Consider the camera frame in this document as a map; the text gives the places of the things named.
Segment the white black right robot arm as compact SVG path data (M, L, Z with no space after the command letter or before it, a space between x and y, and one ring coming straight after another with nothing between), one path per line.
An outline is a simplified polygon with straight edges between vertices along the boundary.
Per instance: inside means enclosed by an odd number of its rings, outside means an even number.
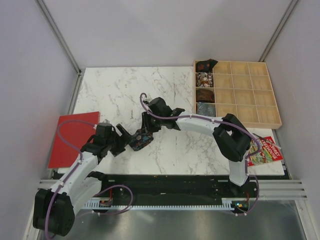
M171 109L161 97L145 100L140 95L144 108L143 126L145 132L155 133L166 127L169 130L189 131L212 137L221 154L229 162L229 191L235 197L247 191L246 154L251 144L250 133L231 113L224 117L208 117L194 114L183 108Z

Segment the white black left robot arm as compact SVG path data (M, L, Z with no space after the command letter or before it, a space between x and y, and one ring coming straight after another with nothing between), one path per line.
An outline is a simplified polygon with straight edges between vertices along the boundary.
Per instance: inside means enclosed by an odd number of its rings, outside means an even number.
M66 236L81 208L92 197L104 197L110 191L109 183L102 180L104 174L94 169L108 153L116 157L124 152L129 142L130 135L120 124L98 123L69 170L48 189L37 191L33 227L43 230L48 240Z

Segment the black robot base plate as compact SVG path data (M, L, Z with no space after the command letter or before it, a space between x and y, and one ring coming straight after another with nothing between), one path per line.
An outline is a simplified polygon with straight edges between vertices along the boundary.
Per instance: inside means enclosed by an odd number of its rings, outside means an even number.
M101 181L101 197L111 203L134 204L217 204L224 199L257 199L259 183L249 177L244 186L230 182L227 175L130 175L89 174Z

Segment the dark blue floral tie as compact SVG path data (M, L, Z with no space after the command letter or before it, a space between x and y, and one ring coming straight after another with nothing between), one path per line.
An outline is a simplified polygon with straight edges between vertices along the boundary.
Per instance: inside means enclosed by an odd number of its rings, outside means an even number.
M128 145L137 152L149 145L154 140L153 133L145 129L138 129L130 139Z

